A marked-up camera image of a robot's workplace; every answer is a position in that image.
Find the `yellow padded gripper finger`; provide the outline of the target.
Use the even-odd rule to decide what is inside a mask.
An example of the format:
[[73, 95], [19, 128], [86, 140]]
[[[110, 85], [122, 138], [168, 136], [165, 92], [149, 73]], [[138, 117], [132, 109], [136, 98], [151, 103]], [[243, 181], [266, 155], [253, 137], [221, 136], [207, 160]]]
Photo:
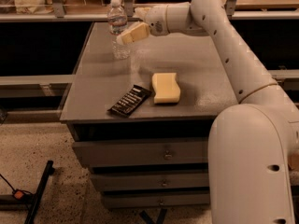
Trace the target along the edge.
[[133, 23], [125, 31], [120, 33], [116, 41], [120, 45], [131, 44], [141, 39], [145, 39], [150, 35], [150, 27], [141, 21]]
[[146, 16], [148, 14], [148, 12], [150, 11], [150, 7], [137, 7], [135, 9], [135, 15], [140, 19], [140, 20], [144, 20], [146, 19]]

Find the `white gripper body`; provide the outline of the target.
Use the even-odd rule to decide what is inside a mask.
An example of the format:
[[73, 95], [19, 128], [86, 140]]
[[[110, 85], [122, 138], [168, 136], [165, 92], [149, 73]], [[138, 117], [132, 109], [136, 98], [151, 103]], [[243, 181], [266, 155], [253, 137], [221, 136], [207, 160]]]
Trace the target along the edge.
[[168, 35], [166, 22], [167, 5], [151, 7], [147, 12], [144, 22], [149, 26], [152, 35]]

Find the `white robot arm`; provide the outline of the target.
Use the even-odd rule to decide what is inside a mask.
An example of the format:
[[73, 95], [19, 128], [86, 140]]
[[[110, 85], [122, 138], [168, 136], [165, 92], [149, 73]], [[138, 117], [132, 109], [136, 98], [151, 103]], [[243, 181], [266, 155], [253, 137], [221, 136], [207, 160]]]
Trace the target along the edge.
[[295, 224], [289, 157], [298, 148], [299, 110], [230, 23], [221, 0], [139, 7], [149, 35], [210, 35], [237, 103], [215, 118], [208, 137], [213, 224]]

